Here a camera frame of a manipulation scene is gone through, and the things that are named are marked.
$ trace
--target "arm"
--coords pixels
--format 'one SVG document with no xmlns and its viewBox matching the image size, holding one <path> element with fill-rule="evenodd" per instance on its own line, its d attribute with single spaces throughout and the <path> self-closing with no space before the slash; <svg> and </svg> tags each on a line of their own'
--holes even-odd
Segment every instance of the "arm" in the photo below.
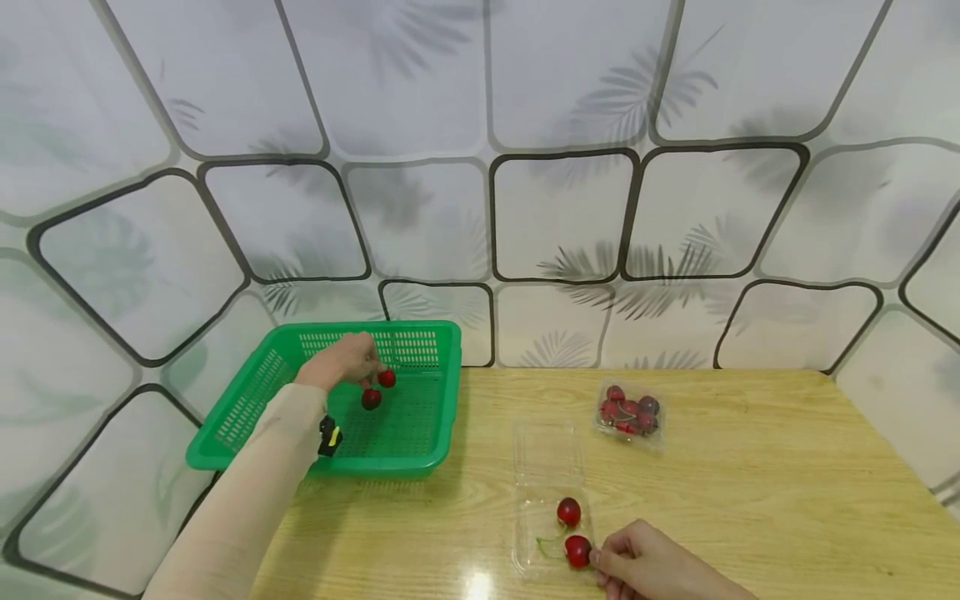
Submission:
<svg viewBox="0 0 960 600">
<path fill-rule="evenodd" d="M 347 334 L 300 368 L 267 404 L 147 586 L 144 600 L 243 600 L 320 447 L 326 395 L 382 370 L 368 333 Z"/>
</svg>

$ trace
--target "wood grain surface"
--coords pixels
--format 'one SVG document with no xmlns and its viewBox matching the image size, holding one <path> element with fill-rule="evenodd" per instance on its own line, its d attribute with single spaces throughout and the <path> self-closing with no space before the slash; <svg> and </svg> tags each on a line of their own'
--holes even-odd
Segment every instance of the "wood grain surface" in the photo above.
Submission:
<svg viewBox="0 0 960 600">
<path fill-rule="evenodd" d="M 604 376 L 663 392 L 661 456 L 591 427 Z M 305 481 L 253 597 L 602 597 L 512 563 L 512 425 L 529 419 L 578 422 L 595 541 L 642 516 L 765 600 L 960 598 L 960 524 L 825 376 L 570 369 L 464 370 L 426 480 Z"/>
</svg>

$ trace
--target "wall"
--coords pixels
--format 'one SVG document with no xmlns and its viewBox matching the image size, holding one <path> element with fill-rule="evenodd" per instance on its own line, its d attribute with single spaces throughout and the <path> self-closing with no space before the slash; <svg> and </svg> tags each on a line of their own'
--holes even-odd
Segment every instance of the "wall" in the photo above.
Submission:
<svg viewBox="0 0 960 600">
<path fill-rule="evenodd" d="M 0 589 L 140 593 L 276 324 L 817 369 L 960 516 L 950 0 L 17 0 Z"/>
</svg>

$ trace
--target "beige arm sleeve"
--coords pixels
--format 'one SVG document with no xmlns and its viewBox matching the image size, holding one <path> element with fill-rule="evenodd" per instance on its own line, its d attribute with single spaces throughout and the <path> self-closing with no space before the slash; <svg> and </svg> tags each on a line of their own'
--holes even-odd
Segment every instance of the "beige arm sleeve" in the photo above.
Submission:
<svg viewBox="0 0 960 600">
<path fill-rule="evenodd" d="M 326 393 L 288 384 L 167 553 L 143 600 L 241 600 L 317 459 Z"/>
</svg>

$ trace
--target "red cherry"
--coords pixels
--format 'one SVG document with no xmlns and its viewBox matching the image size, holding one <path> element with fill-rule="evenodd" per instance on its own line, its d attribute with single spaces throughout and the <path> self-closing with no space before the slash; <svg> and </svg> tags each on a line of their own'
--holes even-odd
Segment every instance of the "red cherry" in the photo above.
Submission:
<svg viewBox="0 0 960 600">
<path fill-rule="evenodd" d="M 376 380 L 385 388 L 392 388 L 396 383 L 396 373 L 393 369 L 388 369 L 384 372 L 379 372 L 376 374 Z"/>
<path fill-rule="evenodd" d="M 557 505 L 557 519 L 567 527 L 576 527 L 580 522 L 580 503 L 567 497 Z"/>
<path fill-rule="evenodd" d="M 636 424 L 628 420 L 617 423 L 616 430 L 631 436 L 634 436 L 640 432 L 640 430 L 636 427 Z"/>
<path fill-rule="evenodd" d="M 613 423 L 620 415 L 620 405 L 613 400 L 600 403 L 600 420 L 604 423 Z"/>
<path fill-rule="evenodd" d="M 360 396 L 360 403 L 363 404 L 364 408 L 371 411 L 380 405 L 380 400 L 382 399 L 383 395 L 380 394 L 379 390 L 370 388 L 369 390 L 363 391 L 363 395 Z"/>
<path fill-rule="evenodd" d="M 584 568 L 590 564 L 590 540 L 583 536 L 570 536 L 564 542 L 566 561 L 573 568 Z"/>
<path fill-rule="evenodd" d="M 660 413 L 660 403 L 657 402 L 657 399 L 653 396 L 644 396 L 637 404 L 644 413 L 650 413 L 651 415 L 658 415 Z"/>
<path fill-rule="evenodd" d="M 660 424 L 657 423 L 657 418 L 650 413 L 640 413 L 636 416 L 636 426 L 645 436 L 648 436 L 660 427 Z"/>
<path fill-rule="evenodd" d="M 632 417 L 640 414 L 640 405 L 633 400 L 625 400 L 620 406 L 623 408 L 623 412 Z"/>
<path fill-rule="evenodd" d="M 623 393 L 623 388 L 618 385 L 611 385 L 607 388 L 607 400 L 613 400 L 614 402 L 622 402 L 627 399 L 627 395 Z"/>
</svg>

